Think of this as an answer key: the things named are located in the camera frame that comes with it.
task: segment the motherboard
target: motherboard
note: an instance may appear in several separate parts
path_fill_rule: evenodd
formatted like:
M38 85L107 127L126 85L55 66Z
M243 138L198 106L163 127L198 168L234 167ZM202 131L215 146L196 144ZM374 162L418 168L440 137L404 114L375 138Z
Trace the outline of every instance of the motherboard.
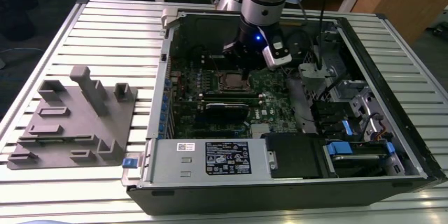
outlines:
M223 62L212 55L172 62L175 138L259 138L270 132L296 132L283 70L252 71L244 78Z

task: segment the metal bracket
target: metal bracket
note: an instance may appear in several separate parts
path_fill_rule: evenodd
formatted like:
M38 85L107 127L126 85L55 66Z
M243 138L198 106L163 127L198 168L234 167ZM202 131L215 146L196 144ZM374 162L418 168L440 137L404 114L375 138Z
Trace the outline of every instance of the metal bracket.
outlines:
M178 8L166 8L162 11L162 26L167 29L167 25L178 19Z

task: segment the warning symbols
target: warning symbols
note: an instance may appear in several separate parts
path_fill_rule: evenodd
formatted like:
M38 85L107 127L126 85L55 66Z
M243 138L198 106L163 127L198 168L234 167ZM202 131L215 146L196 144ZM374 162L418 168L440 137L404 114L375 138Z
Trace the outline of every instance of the warning symbols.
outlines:
M210 164L215 163L215 156L207 156L207 163Z
M226 156L218 156L216 157L216 163L218 164L224 164L227 162Z
M248 142L207 142L206 172L208 175L251 174Z

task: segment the green circuit board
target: green circuit board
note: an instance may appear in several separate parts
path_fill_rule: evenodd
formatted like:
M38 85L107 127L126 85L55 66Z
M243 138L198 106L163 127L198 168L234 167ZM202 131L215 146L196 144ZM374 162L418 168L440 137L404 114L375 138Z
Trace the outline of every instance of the green circuit board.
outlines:
M252 71L242 87L223 84L224 78L232 80L239 75L238 71L207 70L192 63L174 65L175 138L251 138L252 124L268 124L270 132L298 131L284 72L268 69ZM218 98L204 101L202 95L216 95ZM250 109L244 122L199 122L199 111L206 103L247 104Z

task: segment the cable connector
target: cable connector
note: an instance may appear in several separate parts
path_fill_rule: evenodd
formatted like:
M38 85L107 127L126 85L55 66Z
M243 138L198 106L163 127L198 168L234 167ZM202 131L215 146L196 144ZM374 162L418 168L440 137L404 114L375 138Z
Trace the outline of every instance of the cable connector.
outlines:
M376 114L374 116L374 119L378 120L378 121L382 121L382 120L384 120L384 115Z

